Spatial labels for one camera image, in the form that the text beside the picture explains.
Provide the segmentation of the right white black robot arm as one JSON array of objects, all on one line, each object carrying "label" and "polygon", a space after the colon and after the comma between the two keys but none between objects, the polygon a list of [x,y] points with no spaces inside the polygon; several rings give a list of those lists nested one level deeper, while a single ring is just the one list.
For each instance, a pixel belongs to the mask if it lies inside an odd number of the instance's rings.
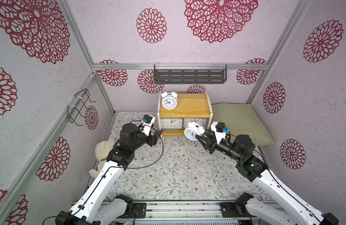
[{"label": "right white black robot arm", "polygon": [[237,162],[236,169],[251,183],[268,193],[283,209],[279,211],[260,202],[250,194],[242,194],[236,206],[271,225],[337,225],[339,220],[331,213],[322,213],[308,204],[253,155],[255,145],[248,135],[238,135],[230,142],[225,132],[207,131],[196,139],[210,153],[219,151]]}]

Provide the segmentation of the grey square alarm clock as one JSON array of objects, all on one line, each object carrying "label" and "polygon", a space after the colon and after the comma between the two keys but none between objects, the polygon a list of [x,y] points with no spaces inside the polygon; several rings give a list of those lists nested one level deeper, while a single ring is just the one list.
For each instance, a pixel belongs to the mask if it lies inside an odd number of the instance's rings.
[{"label": "grey square alarm clock", "polygon": [[164,130],[179,130],[183,128],[183,119],[161,118],[161,128]]},{"label": "grey square alarm clock", "polygon": [[201,123],[204,127],[207,127],[208,120],[207,118],[184,118],[183,119],[183,127],[186,128],[189,122],[199,122]]}]

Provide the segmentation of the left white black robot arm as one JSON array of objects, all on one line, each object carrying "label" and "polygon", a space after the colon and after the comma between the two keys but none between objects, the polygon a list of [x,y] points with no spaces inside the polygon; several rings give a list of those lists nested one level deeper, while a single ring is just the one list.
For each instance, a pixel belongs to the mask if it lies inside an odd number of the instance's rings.
[{"label": "left white black robot arm", "polygon": [[57,225],[109,225],[118,217],[128,217],[133,212],[133,200],[125,195],[116,196],[102,208],[114,183],[130,169],[135,151],[147,144],[150,147],[162,140],[163,130],[156,130],[153,123],[122,126],[120,137],[110,150],[103,168],[77,203],[68,212],[55,216]]}]

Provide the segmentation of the wooden two-tier white-frame shelf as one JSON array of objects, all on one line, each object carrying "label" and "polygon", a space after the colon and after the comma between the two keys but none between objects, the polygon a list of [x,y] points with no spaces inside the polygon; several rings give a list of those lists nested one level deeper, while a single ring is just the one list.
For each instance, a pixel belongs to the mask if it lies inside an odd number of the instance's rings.
[{"label": "wooden two-tier white-frame shelf", "polygon": [[208,93],[178,93],[178,106],[172,110],[167,110],[162,106],[161,93],[159,94],[157,121],[159,129],[163,130],[163,136],[184,136],[184,128],[162,128],[161,119],[207,119],[209,126],[212,117],[213,111]]}]

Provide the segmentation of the white twin-bell alarm clock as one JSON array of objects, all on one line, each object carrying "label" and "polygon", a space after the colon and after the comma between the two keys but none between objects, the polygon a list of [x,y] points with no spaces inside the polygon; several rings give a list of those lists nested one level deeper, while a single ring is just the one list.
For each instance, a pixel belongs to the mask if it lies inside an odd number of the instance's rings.
[{"label": "white twin-bell alarm clock", "polygon": [[204,133],[205,127],[197,121],[190,121],[184,129],[184,135],[192,141],[197,141],[196,136],[202,136]]},{"label": "white twin-bell alarm clock", "polygon": [[178,104],[178,93],[173,89],[165,89],[161,93],[161,104],[167,110],[173,110]]}]

